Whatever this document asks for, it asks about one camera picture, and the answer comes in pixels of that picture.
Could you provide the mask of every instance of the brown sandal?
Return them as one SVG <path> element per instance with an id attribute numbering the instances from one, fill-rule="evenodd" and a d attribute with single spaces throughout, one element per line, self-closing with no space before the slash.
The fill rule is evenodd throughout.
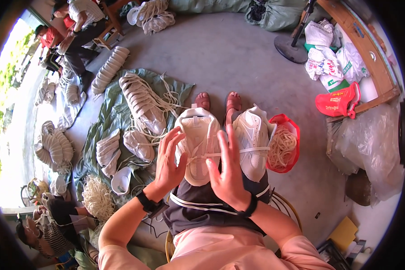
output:
<path id="1" fill-rule="evenodd" d="M 241 110 L 241 97 L 236 97 L 233 95 L 230 95 L 232 92 L 235 91 L 231 91 L 227 94 L 227 97 L 225 98 L 225 107 L 226 107 L 226 111 L 225 111 L 225 117 L 224 117 L 224 122 L 222 123 L 222 127 L 226 127 L 225 123 L 227 120 L 227 113 L 230 109 L 236 109 L 237 111 Z"/>
<path id="2" fill-rule="evenodd" d="M 195 98 L 195 103 L 196 103 L 196 106 L 198 107 L 198 108 L 203 108 L 204 110 L 206 110 L 206 111 L 210 111 L 210 105 L 211 105 L 211 103 L 210 103 L 210 96 L 209 96 L 209 94 L 207 93 L 207 92 L 201 92 L 201 93 L 199 93 L 199 94 L 204 94 L 204 93 L 206 93 L 207 94 L 207 96 L 206 97 L 201 97 L 201 98 L 198 98 L 198 96 Z M 205 108 L 205 105 L 203 105 L 203 102 L 208 102 L 209 103 L 209 109 L 206 109 Z"/>

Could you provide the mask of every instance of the man in red shirt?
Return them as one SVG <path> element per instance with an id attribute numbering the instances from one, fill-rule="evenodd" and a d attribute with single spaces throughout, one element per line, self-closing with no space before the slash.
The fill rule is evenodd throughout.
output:
<path id="1" fill-rule="evenodd" d="M 57 71 L 61 76 L 63 68 L 57 63 L 57 58 L 59 54 L 56 52 L 56 46 L 60 44 L 64 40 L 64 36 L 60 34 L 60 32 L 55 29 L 53 26 L 47 27 L 45 25 L 39 25 L 34 34 L 40 38 L 40 43 L 42 49 L 40 51 L 40 57 L 38 65 L 41 63 L 43 57 L 43 50 L 45 47 L 48 48 L 45 64 L 48 70 Z"/>

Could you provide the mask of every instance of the black cap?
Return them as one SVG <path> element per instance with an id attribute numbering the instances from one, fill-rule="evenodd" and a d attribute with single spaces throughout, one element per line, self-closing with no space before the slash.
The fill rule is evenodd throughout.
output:
<path id="1" fill-rule="evenodd" d="M 55 18 L 54 12 L 58 11 L 60 8 L 62 8 L 65 4 L 67 4 L 66 0 L 56 0 L 55 4 L 53 6 L 53 10 L 51 11 L 51 19 L 50 22 L 52 22 Z"/>

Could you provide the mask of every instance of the dark shorts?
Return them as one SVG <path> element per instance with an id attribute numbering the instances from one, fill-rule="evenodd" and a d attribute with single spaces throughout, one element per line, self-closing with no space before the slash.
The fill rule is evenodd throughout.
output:
<path id="1" fill-rule="evenodd" d="M 51 199 L 48 202 L 49 214 L 59 225 L 61 234 L 71 242 L 76 249 L 83 251 L 80 243 L 80 236 L 76 233 L 69 215 L 78 215 L 73 202 L 66 202 L 61 199 Z"/>
<path id="2" fill-rule="evenodd" d="M 247 191 L 257 196 L 258 200 L 264 203 L 270 202 L 271 191 L 267 171 L 259 182 L 249 180 L 243 172 L 242 178 L 244 188 Z M 210 182 L 204 186 L 195 187 L 183 179 L 180 185 L 173 189 L 171 193 L 176 198 L 172 200 L 170 195 L 168 201 L 170 207 L 162 214 L 165 223 L 174 236 L 187 229 L 209 225 L 239 226 L 265 235 L 265 232 L 252 220 L 233 214 L 235 213 L 234 209 L 215 195 Z"/>

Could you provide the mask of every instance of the pink shirt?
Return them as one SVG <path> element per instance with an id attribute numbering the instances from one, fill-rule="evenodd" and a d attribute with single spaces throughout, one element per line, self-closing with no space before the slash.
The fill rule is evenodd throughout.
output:
<path id="1" fill-rule="evenodd" d="M 324 262 L 304 236 L 284 244 L 279 259 L 263 243 L 263 236 L 242 227 L 205 226 L 188 229 L 174 238 L 176 250 L 171 262 L 157 270 L 335 270 Z M 105 246 L 99 253 L 100 269 L 149 268 L 125 248 Z"/>

